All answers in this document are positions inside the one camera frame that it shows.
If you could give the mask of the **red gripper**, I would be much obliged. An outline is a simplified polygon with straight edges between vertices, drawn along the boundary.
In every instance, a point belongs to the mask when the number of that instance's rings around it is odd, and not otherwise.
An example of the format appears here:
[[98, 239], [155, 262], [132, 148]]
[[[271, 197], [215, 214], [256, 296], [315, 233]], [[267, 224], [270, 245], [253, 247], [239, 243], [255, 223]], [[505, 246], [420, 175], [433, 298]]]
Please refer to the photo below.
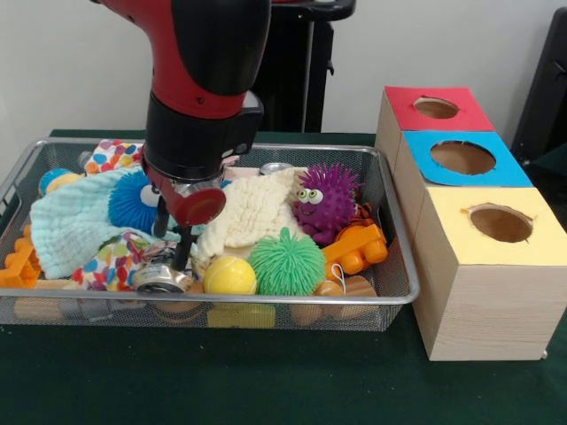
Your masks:
[[159, 192], [157, 212], [152, 226], [152, 234], [163, 238], [172, 217], [176, 224], [174, 232], [181, 239], [175, 247], [172, 268], [182, 272], [186, 269], [190, 249], [195, 237], [192, 226], [205, 225], [216, 218], [226, 204], [226, 196], [221, 189], [224, 170], [208, 179], [179, 180], [158, 172], [149, 163], [144, 163], [144, 171]]

